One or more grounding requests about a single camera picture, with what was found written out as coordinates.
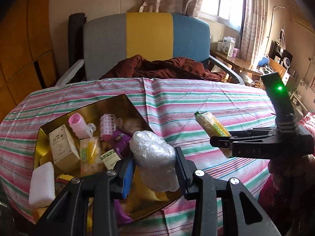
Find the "person right hand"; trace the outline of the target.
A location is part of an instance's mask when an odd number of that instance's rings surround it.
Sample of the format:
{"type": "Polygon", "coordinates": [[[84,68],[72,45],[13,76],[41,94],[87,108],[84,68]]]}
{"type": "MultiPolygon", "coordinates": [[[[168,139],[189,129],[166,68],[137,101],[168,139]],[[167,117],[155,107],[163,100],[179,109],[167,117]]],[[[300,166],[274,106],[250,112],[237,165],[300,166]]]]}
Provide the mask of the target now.
{"type": "Polygon", "coordinates": [[[269,161],[273,187],[278,190],[314,186],[314,155],[279,157],[269,161]]]}

